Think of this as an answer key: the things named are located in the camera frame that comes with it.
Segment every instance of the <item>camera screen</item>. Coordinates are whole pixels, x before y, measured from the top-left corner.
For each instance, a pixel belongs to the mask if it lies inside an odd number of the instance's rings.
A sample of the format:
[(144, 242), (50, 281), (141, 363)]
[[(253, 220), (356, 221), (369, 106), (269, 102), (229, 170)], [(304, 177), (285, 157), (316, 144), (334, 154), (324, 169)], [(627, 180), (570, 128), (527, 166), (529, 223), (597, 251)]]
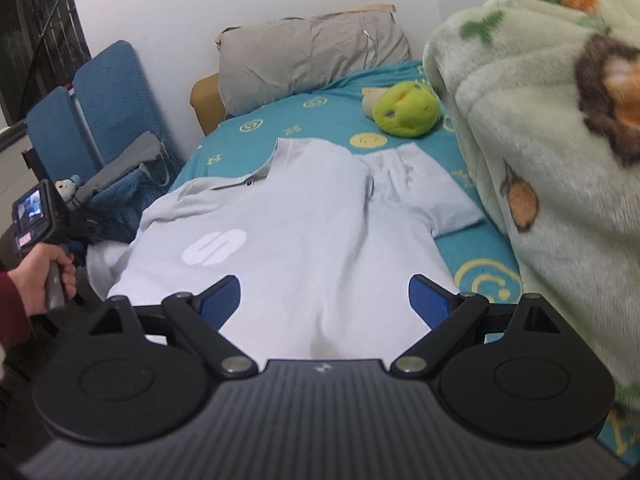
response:
[(37, 189), (18, 204), (18, 223), (20, 231), (26, 232), (28, 229), (42, 218), (42, 201), (40, 200), (40, 190)]

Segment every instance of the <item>light gray shirt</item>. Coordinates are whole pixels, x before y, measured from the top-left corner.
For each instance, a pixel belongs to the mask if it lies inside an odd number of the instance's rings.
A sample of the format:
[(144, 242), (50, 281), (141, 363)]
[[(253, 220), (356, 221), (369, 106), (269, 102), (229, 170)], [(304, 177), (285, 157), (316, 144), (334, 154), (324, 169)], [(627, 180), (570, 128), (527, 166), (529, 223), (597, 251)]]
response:
[(433, 238), (481, 218), (415, 144), (353, 155), (321, 139), (279, 139), (252, 175), (197, 178), (158, 199), (130, 246), (92, 248), (89, 276), (99, 294), (136, 305), (234, 274), (241, 303), (220, 332), (260, 366), (388, 365), (430, 330), (409, 304), (410, 278), (457, 292)]

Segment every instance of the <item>blue bed sheet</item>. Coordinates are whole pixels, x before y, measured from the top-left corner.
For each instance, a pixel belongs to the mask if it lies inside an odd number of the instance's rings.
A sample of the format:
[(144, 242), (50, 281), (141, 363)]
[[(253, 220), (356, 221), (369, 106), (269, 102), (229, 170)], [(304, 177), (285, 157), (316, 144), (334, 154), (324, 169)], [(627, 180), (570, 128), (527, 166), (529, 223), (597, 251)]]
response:
[[(353, 153), (416, 142), (482, 207), (446, 113), (431, 133), (409, 140), (385, 135), (364, 115), (363, 88), (388, 87), (408, 80), (426, 82), (420, 62), (359, 72), (321, 90), (297, 94), (226, 120), (193, 153), (173, 189), (197, 177), (253, 173), (269, 158), (278, 137), (319, 137), (345, 146)], [(436, 245), (461, 290), (478, 292), (495, 303), (516, 303), (520, 298), (522, 284), (511, 245), (490, 220), (439, 237)], [(600, 440), (628, 463), (635, 463), (640, 452), (633, 444), (637, 438), (633, 431), (623, 418), (612, 413)]]

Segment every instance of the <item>gray pillow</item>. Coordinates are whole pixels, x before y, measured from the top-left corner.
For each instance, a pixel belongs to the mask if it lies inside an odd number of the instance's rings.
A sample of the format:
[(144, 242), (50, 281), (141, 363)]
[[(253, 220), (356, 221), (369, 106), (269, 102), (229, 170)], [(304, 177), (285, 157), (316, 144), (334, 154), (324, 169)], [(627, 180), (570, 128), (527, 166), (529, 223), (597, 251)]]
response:
[(411, 57), (404, 32), (388, 10), (229, 28), (219, 36), (218, 48), (220, 97), (232, 116)]

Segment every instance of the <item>plush ball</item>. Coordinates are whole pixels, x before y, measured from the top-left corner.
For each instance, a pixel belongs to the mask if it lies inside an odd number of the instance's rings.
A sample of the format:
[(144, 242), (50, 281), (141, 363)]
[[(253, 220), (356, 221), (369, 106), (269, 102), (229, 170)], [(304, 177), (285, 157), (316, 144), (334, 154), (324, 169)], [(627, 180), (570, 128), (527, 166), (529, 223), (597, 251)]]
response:
[(419, 137), (440, 120), (438, 96), (427, 85), (405, 81), (384, 92), (373, 108), (380, 129), (398, 137)]

